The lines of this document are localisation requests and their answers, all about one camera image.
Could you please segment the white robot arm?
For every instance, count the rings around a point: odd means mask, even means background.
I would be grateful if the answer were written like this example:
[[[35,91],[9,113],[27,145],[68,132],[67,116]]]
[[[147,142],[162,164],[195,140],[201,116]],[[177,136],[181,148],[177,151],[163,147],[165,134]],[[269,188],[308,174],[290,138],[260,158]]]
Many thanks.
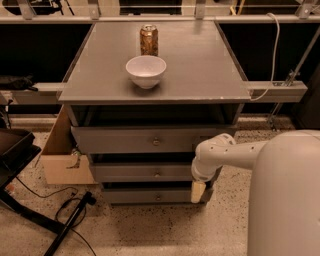
[[[247,256],[320,256],[320,131],[294,130],[238,144],[228,134],[200,143],[191,201],[222,166],[252,171]]]

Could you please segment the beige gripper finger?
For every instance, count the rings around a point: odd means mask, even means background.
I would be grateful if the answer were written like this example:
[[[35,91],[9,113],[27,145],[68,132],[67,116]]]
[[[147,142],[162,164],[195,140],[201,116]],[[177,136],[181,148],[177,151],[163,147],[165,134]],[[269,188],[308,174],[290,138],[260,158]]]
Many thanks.
[[[191,186],[191,202],[199,203],[204,194],[206,184],[201,181],[193,181]]]

